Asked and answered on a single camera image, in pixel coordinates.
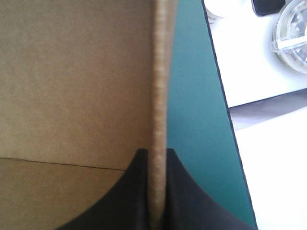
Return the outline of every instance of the black curved edge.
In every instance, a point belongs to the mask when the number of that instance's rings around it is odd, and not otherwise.
[[[138,150],[124,175],[102,199],[57,230],[145,230],[147,156],[148,150]]]
[[[167,150],[165,230],[253,230],[214,202]]]

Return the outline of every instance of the smartphone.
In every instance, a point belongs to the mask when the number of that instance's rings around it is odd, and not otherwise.
[[[285,0],[252,0],[252,2],[258,16],[278,13],[285,5]]]

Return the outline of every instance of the clear plastic lid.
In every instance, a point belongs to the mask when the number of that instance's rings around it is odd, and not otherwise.
[[[307,0],[293,0],[282,8],[272,51],[296,71],[307,74]]]

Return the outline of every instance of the green panel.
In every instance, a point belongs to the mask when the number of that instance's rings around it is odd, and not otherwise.
[[[201,0],[179,0],[168,146],[221,206],[255,226]]]

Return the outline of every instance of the cardboard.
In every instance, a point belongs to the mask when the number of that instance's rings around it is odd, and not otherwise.
[[[123,173],[0,160],[0,229],[53,230],[96,203]]]
[[[140,148],[150,150],[149,212],[158,226],[175,12],[175,0],[1,2],[0,229],[70,220]],[[95,186],[102,189],[90,195]]]
[[[4,1],[0,157],[125,169],[150,146],[151,1]]]

